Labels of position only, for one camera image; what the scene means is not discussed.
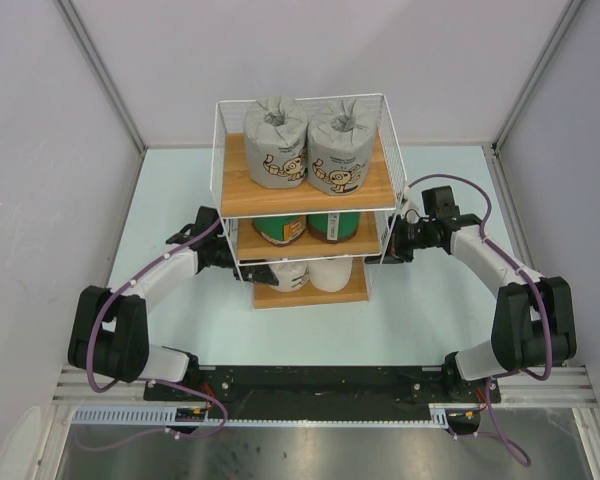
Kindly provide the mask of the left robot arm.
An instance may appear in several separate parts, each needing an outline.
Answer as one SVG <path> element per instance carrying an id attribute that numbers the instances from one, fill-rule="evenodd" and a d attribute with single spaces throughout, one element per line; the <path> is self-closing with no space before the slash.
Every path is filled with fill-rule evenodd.
<path id="1" fill-rule="evenodd" d="M 148 314 L 182 283 L 209 267 L 228 269 L 238 280 L 277 286 L 268 266 L 235 264 L 216 209 L 202 206 L 194 222 L 169 237 L 170 248 L 116 289 L 88 286 L 80 294 L 68 362 L 82 369 L 97 393 L 116 383 L 166 381 L 177 398 L 194 397 L 201 376 L 187 352 L 150 342 Z"/>

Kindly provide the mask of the grey roll back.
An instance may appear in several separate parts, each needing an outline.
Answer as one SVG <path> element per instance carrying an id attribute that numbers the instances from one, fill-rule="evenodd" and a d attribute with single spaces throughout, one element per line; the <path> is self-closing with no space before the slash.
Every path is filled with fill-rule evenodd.
<path id="1" fill-rule="evenodd" d="M 307 169 L 308 115 L 294 98 L 274 95 L 256 100 L 243 122 L 250 178 L 267 189 L 298 187 Z"/>

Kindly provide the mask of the grey roll front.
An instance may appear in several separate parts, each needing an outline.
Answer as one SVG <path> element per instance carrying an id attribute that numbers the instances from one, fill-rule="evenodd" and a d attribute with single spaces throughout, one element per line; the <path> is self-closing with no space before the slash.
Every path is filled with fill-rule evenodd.
<path id="1" fill-rule="evenodd" d="M 376 116 L 360 99 L 331 101 L 307 129 L 309 184 L 331 196 L 358 190 L 367 177 L 376 137 Z"/>

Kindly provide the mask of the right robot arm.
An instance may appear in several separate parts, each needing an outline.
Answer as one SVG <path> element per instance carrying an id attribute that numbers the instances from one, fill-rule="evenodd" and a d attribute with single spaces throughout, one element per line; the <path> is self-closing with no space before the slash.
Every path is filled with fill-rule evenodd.
<path id="1" fill-rule="evenodd" d="M 446 356 L 443 393 L 464 401 L 478 382 L 524 372 L 545 381 L 555 363 L 577 352 L 572 292 L 560 276 L 548 277 L 505 251 L 486 232 L 486 219 L 464 214 L 449 186 L 428 189 L 423 206 L 409 199 L 393 216 L 383 255 L 410 263 L 418 250 L 442 249 L 463 263 L 494 296 L 488 340 Z"/>

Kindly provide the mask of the unwrapped white paper roll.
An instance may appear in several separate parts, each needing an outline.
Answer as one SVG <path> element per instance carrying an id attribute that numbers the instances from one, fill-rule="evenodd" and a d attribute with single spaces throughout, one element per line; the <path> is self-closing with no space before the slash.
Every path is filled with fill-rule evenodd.
<path id="1" fill-rule="evenodd" d="M 318 290 L 335 293 L 349 282 L 353 260 L 349 257 L 308 262 L 309 280 Z"/>

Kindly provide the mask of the white wire wooden shelf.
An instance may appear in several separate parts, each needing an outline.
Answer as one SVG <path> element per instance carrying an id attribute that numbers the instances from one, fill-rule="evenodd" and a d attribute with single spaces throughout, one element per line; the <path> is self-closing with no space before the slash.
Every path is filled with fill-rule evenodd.
<path id="1" fill-rule="evenodd" d="M 397 141 L 390 107 L 381 93 L 356 97 L 376 119 L 376 139 L 369 173 L 363 185 L 343 196 L 322 193 L 308 183 L 273 190 L 257 185 L 248 173 L 243 122 L 251 103 L 224 100 L 215 107 L 210 190 L 223 221 L 237 268 L 278 263 L 349 258 L 351 274 L 337 292 L 325 292 L 308 284 L 291 293 L 256 284 L 252 305 L 274 309 L 367 301 L 374 279 L 365 260 L 380 255 L 388 245 L 406 172 Z M 258 217 L 353 213 L 361 215 L 356 235 L 340 244 L 327 244 L 309 235 L 288 246 L 275 246 L 254 230 L 251 221 Z"/>

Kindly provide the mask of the grey roll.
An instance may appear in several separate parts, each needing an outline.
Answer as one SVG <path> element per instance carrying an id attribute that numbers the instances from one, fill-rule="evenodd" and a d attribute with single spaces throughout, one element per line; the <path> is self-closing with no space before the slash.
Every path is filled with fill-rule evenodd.
<path id="1" fill-rule="evenodd" d="M 243 122 L 250 178 L 267 189 L 298 187 L 307 169 L 308 115 L 294 98 L 274 95 L 256 100 Z"/>
<path id="2" fill-rule="evenodd" d="M 331 196 L 358 190 L 367 177 L 376 137 L 376 116 L 360 99 L 331 101 L 307 129 L 309 184 Z"/>

